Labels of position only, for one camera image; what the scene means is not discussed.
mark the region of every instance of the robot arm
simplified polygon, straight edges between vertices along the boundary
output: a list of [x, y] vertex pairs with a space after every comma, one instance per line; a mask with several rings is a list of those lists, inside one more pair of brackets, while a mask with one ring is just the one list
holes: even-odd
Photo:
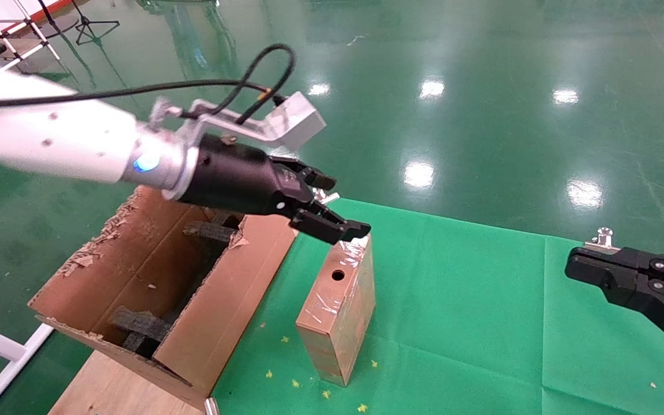
[[[52, 82], [0, 71], [0, 100], [72, 95]], [[150, 121], [99, 100], [0, 107], [0, 163], [22, 171], [131, 182], [163, 190], [166, 199], [256, 215], [279, 214], [290, 226], [334, 244], [365, 236], [371, 227], [340, 218], [314, 199], [309, 186], [331, 190], [334, 179], [293, 159], [269, 157], [236, 142], [247, 137], [266, 145], [298, 149], [325, 124], [297, 92], [265, 119], [237, 125], [237, 113], [216, 115], [197, 100], [177, 131], [164, 129], [166, 116], [182, 113], [163, 98]], [[217, 129], [231, 137], [206, 134]]]

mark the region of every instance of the wooden board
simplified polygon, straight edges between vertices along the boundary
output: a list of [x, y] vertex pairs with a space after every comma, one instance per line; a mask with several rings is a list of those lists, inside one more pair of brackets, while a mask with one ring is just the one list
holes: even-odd
[[100, 352], [92, 353], [48, 415], [203, 415]]

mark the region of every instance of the cardboard box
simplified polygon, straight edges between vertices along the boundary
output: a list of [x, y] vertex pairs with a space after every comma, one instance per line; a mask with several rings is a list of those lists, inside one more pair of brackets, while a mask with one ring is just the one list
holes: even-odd
[[376, 307], [371, 236], [330, 248], [296, 320], [319, 377], [347, 386]]
[[[206, 275], [208, 244], [183, 230], [217, 215], [138, 187], [29, 306], [61, 333], [203, 408], [296, 236], [287, 218], [234, 216], [238, 231], [214, 252], [219, 260]], [[178, 317], [147, 358], [119, 346], [128, 335], [110, 323], [119, 307]]]

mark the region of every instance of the metal bracket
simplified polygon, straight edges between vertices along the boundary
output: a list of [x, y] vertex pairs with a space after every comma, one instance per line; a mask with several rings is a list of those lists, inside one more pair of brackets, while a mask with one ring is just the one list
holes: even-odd
[[[248, 118], [242, 125], [235, 123], [240, 114], [226, 108], [217, 115], [212, 115], [211, 111], [216, 107], [216, 104], [206, 100], [194, 100], [190, 112], [200, 116], [184, 121], [176, 135], [191, 147], [199, 144], [206, 129], [214, 128], [230, 137], [245, 137], [269, 147], [284, 145], [289, 150], [298, 150], [314, 134], [327, 126], [316, 108], [301, 92], [288, 97], [262, 121]], [[171, 105], [167, 98], [159, 97], [150, 113], [148, 126], [159, 129], [166, 115], [180, 114], [180, 108]]]
[[590, 250], [609, 255], [617, 253], [621, 248], [617, 248], [611, 244], [613, 235], [614, 231], [612, 231], [611, 228], [598, 228], [598, 236], [591, 239], [590, 242], [585, 242], [584, 246]]

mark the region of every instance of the green cloth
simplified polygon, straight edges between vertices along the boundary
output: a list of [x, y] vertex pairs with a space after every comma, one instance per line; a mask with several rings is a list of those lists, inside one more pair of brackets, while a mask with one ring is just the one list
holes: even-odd
[[329, 249], [300, 236], [214, 390], [222, 413], [664, 413], [664, 333], [564, 275], [577, 242], [332, 208], [372, 224], [377, 304], [350, 384], [320, 381], [298, 335]]

